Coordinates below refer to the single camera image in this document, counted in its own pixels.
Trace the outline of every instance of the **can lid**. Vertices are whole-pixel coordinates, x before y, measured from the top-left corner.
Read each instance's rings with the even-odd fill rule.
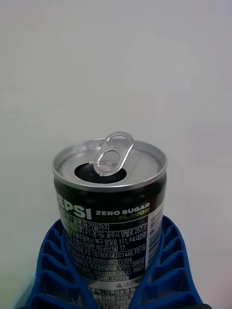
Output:
[[[58,153],[52,162],[54,176],[59,181],[93,192],[137,189],[156,181],[166,168],[167,157],[162,150],[133,140],[125,132],[72,145]]]

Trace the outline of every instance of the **aluminum can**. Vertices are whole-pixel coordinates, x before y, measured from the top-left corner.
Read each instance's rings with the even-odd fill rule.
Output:
[[[167,158],[126,132],[52,163],[69,256],[101,309],[127,309],[160,240]]]

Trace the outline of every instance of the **pull tab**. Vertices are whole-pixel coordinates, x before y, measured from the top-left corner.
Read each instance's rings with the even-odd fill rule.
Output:
[[[125,148],[119,148],[117,146],[111,146],[109,141],[115,136],[122,136],[125,137],[129,144]],[[93,167],[95,171],[100,176],[111,176],[116,174],[121,168],[123,167],[123,164],[125,163],[132,147],[133,147],[133,137],[126,132],[114,132],[107,136],[105,139],[100,151],[98,152],[98,155],[93,162]],[[119,160],[117,162],[115,161],[107,161],[107,162],[101,162],[102,157],[108,153],[108,152],[115,152],[118,154]]]

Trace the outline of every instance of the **white wall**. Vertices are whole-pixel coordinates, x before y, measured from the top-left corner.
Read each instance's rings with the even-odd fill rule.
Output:
[[[168,158],[194,282],[232,306],[232,1],[0,1],[0,303],[58,218],[51,160],[122,130]]]

